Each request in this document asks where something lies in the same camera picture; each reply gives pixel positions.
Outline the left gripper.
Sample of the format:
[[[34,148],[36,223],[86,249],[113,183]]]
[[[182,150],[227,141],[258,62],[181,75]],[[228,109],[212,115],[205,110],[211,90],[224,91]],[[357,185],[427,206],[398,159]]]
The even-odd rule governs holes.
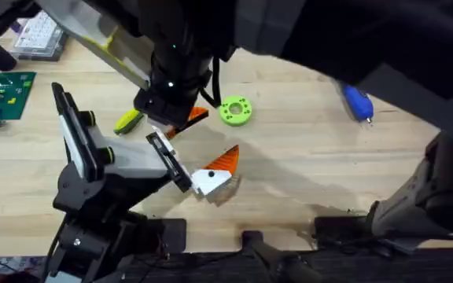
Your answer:
[[[65,130],[69,161],[59,175],[53,207],[75,217],[116,217],[170,182],[207,196],[234,177],[239,145],[190,175],[168,140],[175,128],[153,129],[145,143],[106,137],[97,127]]]

